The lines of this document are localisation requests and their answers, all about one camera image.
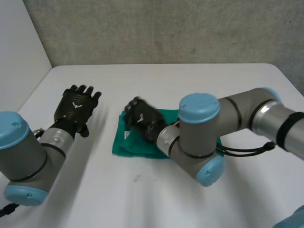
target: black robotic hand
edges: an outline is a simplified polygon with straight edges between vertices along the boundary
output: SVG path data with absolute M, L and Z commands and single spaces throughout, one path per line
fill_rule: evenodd
M 149 142 L 156 143 L 159 133 L 168 126 L 162 114 L 144 100 L 135 97 L 124 108 L 124 121 Z
M 56 125 L 61 122 L 66 125 L 65 128 L 70 129 L 69 132 L 75 131 L 82 137 L 89 136 L 86 122 L 97 107 L 98 99 L 101 96 L 100 92 L 91 96 L 94 89 L 92 86 L 88 87 L 86 91 L 85 89 L 85 85 L 81 85 L 79 88 L 72 85 L 70 89 L 66 89 L 54 114 Z

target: concrete wall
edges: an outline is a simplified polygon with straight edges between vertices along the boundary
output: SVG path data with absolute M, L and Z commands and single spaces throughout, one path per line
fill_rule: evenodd
M 0 0 L 0 111 L 18 111 L 51 68 L 22 0 Z
M 53 66 L 271 63 L 304 94 L 304 0 L 24 0 Z

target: white logo on hand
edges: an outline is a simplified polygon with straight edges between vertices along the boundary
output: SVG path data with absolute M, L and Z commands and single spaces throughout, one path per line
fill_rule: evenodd
M 76 105 L 74 102 L 72 103 L 75 109 L 82 107 L 82 105 Z
M 143 114 L 141 113 L 139 116 L 140 116 L 140 119 L 137 121 L 137 123 L 143 121 Z

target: white wall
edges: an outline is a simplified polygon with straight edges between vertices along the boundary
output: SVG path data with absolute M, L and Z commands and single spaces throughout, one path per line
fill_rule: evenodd
M 51 70 L 22 0 L 0 0 L 0 111 L 18 111 Z

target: light blue joint cap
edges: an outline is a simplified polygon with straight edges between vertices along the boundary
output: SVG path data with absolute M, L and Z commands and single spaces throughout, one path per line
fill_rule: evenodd
M 23 206 L 39 206 L 47 196 L 47 191 L 21 185 L 8 185 L 4 190 L 4 197 L 8 201 Z
M 211 94 L 189 94 L 180 101 L 179 118 L 187 124 L 207 122 L 219 113 L 220 103 Z
M 304 205 L 292 216 L 276 224 L 274 228 L 304 228 Z
M 29 133 L 28 123 L 16 112 L 0 112 L 0 150 L 20 143 Z
M 272 93 L 273 96 L 275 96 L 275 98 L 278 100 L 278 101 L 282 101 L 282 99 L 280 98 L 279 94 L 277 94 L 277 92 L 271 88 L 268 88 L 268 87 L 262 87 L 261 89 L 265 89 L 269 92 Z
M 208 187 L 220 178 L 225 166 L 226 163 L 223 157 L 216 156 L 200 169 L 195 179 L 202 186 Z

